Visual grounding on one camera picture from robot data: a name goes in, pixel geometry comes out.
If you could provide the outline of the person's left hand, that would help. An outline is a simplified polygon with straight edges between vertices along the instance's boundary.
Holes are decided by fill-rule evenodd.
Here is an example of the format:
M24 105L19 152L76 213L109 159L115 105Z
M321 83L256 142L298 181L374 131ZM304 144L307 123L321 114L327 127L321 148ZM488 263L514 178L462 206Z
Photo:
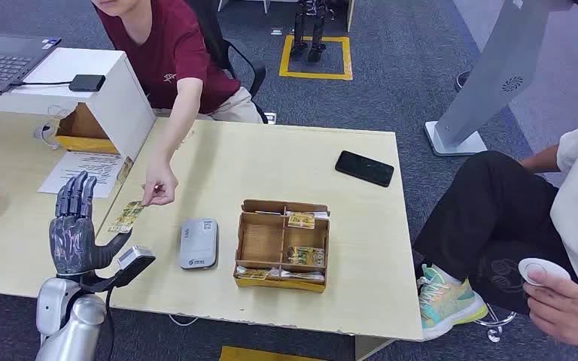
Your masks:
M578 284L535 268L528 272L532 284L525 283L529 316L547 335L578 346Z

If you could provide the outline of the person's right hand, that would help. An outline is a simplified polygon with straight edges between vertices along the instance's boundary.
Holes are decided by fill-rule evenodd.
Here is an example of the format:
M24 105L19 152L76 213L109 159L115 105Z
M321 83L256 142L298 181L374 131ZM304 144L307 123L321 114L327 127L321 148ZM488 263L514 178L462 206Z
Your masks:
M142 205L167 205L175 199L178 180L168 162L153 161L147 166Z

